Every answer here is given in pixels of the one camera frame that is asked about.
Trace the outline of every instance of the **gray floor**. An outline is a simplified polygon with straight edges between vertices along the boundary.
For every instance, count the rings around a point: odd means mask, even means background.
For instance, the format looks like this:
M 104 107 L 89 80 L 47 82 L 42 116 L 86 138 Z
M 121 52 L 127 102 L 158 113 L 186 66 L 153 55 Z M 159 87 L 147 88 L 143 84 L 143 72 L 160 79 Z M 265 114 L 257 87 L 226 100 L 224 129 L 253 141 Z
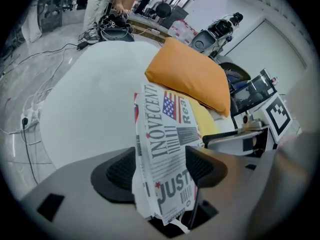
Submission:
M 82 23 L 63 26 L 51 33 L 43 34 L 29 46 L 23 43 L 14 51 L 12 58 L 8 58 L 0 67 L 0 72 L 3 69 L 5 69 L 4 72 L 14 69 L 0 80 L 0 114 L 2 115 L 0 128 L 2 130 L 14 132 L 21 128 L 22 110 L 27 98 L 50 78 L 53 70 L 60 63 L 63 52 L 50 56 L 38 55 L 19 66 L 17 64 L 36 53 L 58 50 L 67 43 L 78 44 L 78 36 L 82 33 L 82 28 Z M 135 40 L 146 41 L 160 47 L 158 42 L 143 36 L 135 36 Z M 68 45 L 63 55 L 63 63 L 55 73 L 53 80 L 45 88 L 54 87 L 84 51 L 77 51 L 74 46 Z M 31 99 L 26 103 L 26 109 L 30 107 Z M 26 140 L 28 143 L 41 140 L 39 124 L 26 131 Z M 35 178 L 39 183 L 52 174 L 56 168 L 48 157 L 42 142 L 29 145 L 28 150 Z M 0 154 L 2 173 L 12 194 L 20 200 L 36 186 L 21 135 L 7 135 L 0 132 Z

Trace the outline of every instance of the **cushion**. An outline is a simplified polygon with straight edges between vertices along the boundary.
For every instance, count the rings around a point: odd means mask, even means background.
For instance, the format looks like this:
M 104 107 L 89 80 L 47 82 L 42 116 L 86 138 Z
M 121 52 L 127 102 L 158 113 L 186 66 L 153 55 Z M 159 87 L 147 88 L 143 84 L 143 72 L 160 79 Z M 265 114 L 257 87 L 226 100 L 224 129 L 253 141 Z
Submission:
M 190 102 L 194 118 L 201 133 L 201 137 L 205 135 L 213 135 L 220 133 L 218 126 L 216 125 L 209 111 L 204 106 L 200 105 L 198 101 L 173 90 L 168 90 L 168 92 L 180 96 Z
M 230 93 L 224 70 L 172 37 L 165 40 L 145 75 L 150 82 L 186 94 L 225 117 L 230 113 Z

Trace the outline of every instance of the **black monitor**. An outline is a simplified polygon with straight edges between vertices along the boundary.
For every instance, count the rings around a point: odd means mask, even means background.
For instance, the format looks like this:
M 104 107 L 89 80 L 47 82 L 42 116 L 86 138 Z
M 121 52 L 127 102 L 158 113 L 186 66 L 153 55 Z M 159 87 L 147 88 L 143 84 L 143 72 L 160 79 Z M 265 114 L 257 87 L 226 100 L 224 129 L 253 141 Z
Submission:
M 277 92 L 265 70 L 242 88 L 230 94 L 230 113 L 235 117 L 269 99 Z

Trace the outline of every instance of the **folded newspaper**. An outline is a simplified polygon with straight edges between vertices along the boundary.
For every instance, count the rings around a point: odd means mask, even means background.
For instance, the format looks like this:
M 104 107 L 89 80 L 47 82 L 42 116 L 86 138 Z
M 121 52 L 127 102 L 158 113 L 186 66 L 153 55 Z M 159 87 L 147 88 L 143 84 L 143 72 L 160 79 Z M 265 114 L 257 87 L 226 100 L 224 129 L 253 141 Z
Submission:
M 188 100 L 143 84 L 134 94 L 136 165 L 150 213 L 166 226 L 194 208 L 197 187 L 186 167 L 185 147 L 202 139 Z

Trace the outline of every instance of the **white table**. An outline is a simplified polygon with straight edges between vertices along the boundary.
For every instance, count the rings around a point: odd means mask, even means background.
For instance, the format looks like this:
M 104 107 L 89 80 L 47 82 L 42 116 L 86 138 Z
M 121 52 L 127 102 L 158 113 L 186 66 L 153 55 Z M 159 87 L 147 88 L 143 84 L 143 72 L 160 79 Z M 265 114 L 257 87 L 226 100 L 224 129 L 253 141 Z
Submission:
M 40 133 L 57 169 L 136 145 L 134 92 L 148 83 L 145 70 L 158 50 L 141 41 L 100 42 L 56 84 L 43 105 Z M 221 132 L 234 130 L 231 118 L 217 122 Z

